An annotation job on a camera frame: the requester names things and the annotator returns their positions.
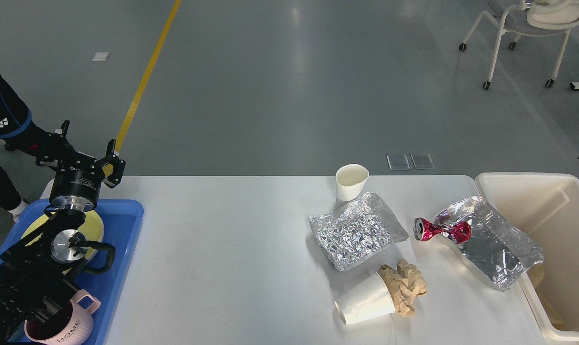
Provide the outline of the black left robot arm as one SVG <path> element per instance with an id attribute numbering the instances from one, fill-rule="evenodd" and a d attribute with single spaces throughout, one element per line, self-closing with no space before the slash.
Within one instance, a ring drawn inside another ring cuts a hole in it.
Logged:
<path id="1" fill-rule="evenodd" d="M 121 183 L 125 160 L 115 150 L 115 139 L 101 159 L 76 151 L 68 128 L 66 120 L 47 133 L 36 159 L 56 173 L 46 222 L 0 254 L 0 345 L 9 344 L 24 321 L 55 316 L 77 293 L 79 274 L 99 275 L 114 263 L 113 245 L 88 240 L 78 229 L 86 212 L 96 208 L 101 185 Z"/>

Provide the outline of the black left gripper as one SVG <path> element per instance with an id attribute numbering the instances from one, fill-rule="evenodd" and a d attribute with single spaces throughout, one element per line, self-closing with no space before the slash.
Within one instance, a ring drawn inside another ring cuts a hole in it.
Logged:
<path id="1" fill-rule="evenodd" d="M 68 142 L 69 125 L 64 120 L 59 129 L 43 136 L 35 163 L 56 172 L 49 196 L 52 207 L 88 212 L 97 206 L 101 183 L 115 188 L 127 164 L 115 150 L 116 139 L 111 139 L 105 157 L 81 166 L 81 154 Z"/>

